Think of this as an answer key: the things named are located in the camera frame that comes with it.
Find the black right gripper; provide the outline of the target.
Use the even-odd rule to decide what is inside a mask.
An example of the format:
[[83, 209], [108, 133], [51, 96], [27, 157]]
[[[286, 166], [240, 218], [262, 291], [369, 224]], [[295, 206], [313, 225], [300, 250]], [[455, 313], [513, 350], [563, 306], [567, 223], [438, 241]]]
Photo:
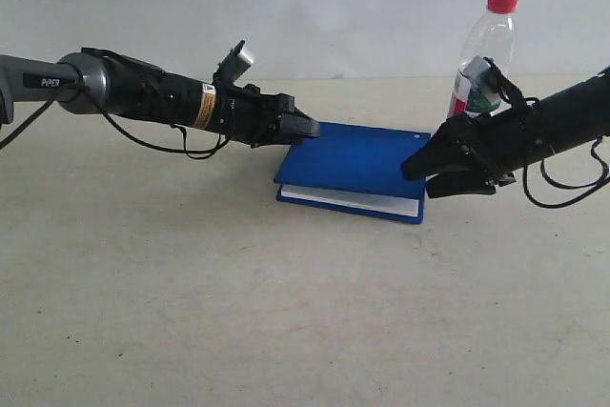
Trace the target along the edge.
[[493, 195], [516, 181], [515, 172], [540, 162], [543, 115], [538, 104], [497, 115], [444, 121], [430, 140], [400, 166], [402, 176], [426, 180], [430, 198]]

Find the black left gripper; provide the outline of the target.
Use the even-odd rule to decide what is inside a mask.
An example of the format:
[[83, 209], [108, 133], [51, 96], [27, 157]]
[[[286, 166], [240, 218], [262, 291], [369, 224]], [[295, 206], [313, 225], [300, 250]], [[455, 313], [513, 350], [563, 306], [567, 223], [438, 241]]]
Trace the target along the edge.
[[218, 134], [214, 147], [224, 148], [231, 141], [251, 148], [297, 145], [298, 137], [319, 137], [320, 123], [295, 108], [295, 98], [287, 93], [263, 93], [253, 84], [237, 87], [215, 83], [216, 106], [213, 131]]

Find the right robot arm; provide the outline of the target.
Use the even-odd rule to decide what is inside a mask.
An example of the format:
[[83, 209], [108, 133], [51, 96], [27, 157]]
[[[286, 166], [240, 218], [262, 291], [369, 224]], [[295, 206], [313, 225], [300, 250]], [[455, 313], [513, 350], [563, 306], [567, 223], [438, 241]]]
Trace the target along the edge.
[[427, 181], [431, 198], [491, 195], [516, 171], [609, 134], [607, 71], [543, 99], [524, 96], [497, 66], [482, 83], [508, 109], [446, 119], [401, 165], [406, 179]]

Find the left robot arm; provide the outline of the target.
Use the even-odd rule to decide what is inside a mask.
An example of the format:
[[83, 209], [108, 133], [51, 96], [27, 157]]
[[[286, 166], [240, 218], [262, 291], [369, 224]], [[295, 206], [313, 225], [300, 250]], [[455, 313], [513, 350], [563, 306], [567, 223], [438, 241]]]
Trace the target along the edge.
[[230, 142], [258, 148], [319, 137], [320, 122], [302, 112], [293, 96], [235, 84], [253, 62], [254, 56], [239, 41], [218, 64], [212, 80], [205, 82], [107, 49], [84, 47], [56, 63], [3, 55], [1, 124], [13, 121], [18, 102], [40, 106], [1, 144], [8, 146], [52, 104], [72, 114], [100, 114], [122, 135], [148, 149], [154, 145], [114, 119], [166, 125], [181, 133], [189, 129], [215, 133], [216, 143], [209, 149], [182, 145], [170, 150], [195, 160], [213, 156]]

